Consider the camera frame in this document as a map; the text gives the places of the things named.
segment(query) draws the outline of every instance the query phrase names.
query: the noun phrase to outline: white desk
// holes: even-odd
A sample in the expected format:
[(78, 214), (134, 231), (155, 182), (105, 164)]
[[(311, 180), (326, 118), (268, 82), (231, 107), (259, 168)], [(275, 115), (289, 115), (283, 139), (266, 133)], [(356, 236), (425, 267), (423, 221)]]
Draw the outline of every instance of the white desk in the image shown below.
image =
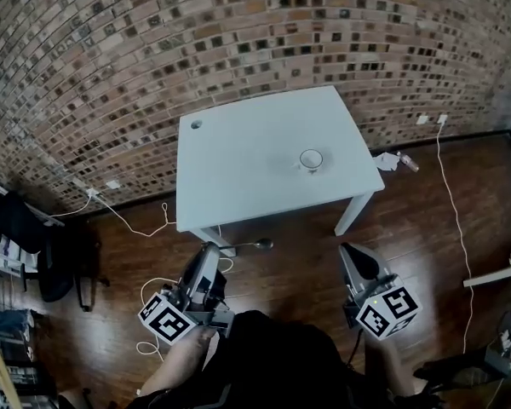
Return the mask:
[[(324, 162), (298, 170), (301, 153)], [(176, 227), (228, 245), (213, 227), (353, 197), (335, 233), (342, 235), (382, 178), (332, 86), (266, 95), (182, 117)], [(235, 250), (225, 250), (235, 256)]]

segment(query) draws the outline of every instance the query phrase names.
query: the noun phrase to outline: baseboard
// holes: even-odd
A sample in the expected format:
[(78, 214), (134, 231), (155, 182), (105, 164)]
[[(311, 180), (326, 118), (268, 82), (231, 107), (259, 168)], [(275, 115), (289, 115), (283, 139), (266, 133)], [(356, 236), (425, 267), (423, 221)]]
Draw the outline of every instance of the baseboard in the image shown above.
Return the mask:
[[(488, 136), (497, 136), (497, 135), (507, 135), (511, 140), (511, 130), (491, 130), (489, 132), (479, 132), (479, 133), (473, 133), (470, 135), (454, 135), (454, 136), (444, 136), (440, 138), (439, 140), (441, 142), (453, 142), (453, 141), (467, 141), (467, 140), (473, 140), (477, 138), (485, 138)], [(405, 142), (402, 144), (393, 144), (391, 146), (387, 147), (378, 147), (378, 148), (372, 148), (370, 150), (370, 153), (373, 156), (379, 155), (384, 152), (401, 152), (403, 150), (409, 149), (409, 148), (416, 148), (416, 147), (424, 147), (435, 144), (435, 138), (428, 138), (425, 140), (420, 141), (412, 141), (412, 142)], [(126, 203), (121, 203), (113, 206), (113, 209), (115, 211), (125, 210), (129, 209), (138, 205), (146, 205), (148, 203), (154, 203), (156, 201), (164, 201), (166, 199), (171, 199), (176, 196), (176, 191), (169, 191), (167, 193), (160, 193), (160, 194), (154, 194), (149, 197), (143, 197), (141, 199), (131, 200)], [(82, 214), (78, 216), (71, 216), (69, 218), (66, 218), (68, 221), (84, 221), (88, 220), (89, 218), (93, 218), (94, 216), (100, 216), (110, 213), (110, 210), (107, 208), (102, 208), (98, 210), (94, 210), (88, 214)]]

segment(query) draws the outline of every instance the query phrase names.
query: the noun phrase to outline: wooden floor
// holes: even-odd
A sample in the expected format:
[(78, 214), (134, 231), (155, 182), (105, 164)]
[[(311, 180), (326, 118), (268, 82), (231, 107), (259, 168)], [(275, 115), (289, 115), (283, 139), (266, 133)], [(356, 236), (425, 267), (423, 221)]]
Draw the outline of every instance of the wooden floor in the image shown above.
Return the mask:
[[(333, 227), (346, 202), (224, 226), (223, 235), (232, 243), (262, 236), (275, 243), (268, 253), (240, 251), (234, 270), (227, 275), (229, 306), (238, 312), (259, 309), (283, 320), (315, 324), (331, 335), (346, 358), (356, 333), (348, 330), (342, 313), (346, 290), (337, 246), (348, 240), (381, 253), (422, 300), (423, 313), (396, 337), (407, 365), (415, 368), (425, 360), (461, 353), (469, 314), (469, 291), (462, 288), (462, 280), (468, 270), (454, 212), (436, 146), (407, 152), (420, 171), (401, 165), (397, 172), (383, 173), (386, 189), (374, 196), (340, 238), (333, 235)], [(503, 268), (511, 247), (510, 140), (493, 136), (446, 143), (442, 158), (473, 274)], [(169, 207), (174, 219), (174, 201)], [(146, 232), (163, 222), (159, 203), (137, 206), (122, 215), (133, 228)], [(49, 317), (39, 331), (37, 353), (61, 389), (89, 387), (102, 407), (109, 400), (124, 406), (159, 363), (156, 356), (144, 357), (135, 351), (136, 342), (152, 339), (136, 317), (140, 288), (153, 277), (177, 278), (199, 243), (189, 233), (177, 233), (174, 226), (147, 239), (131, 233), (114, 215), (99, 216), (91, 224), (102, 243), (102, 273), (112, 282), (110, 288), (96, 287), (93, 311), (82, 312), (73, 292), (59, 302), (43, 303), (35, 282), (29, 282), (26, 294), (15, 285), (14, 301), (18, 307)], [(476, 290), (469, 348), (494, 338), (502, 311), (510, 308), (509, 287), (506, 283)], [(360, 350), (354, 365), (363, 371), (363, 364)], [(451, 406), (485, 407), (494, 387), (453, 395)]]

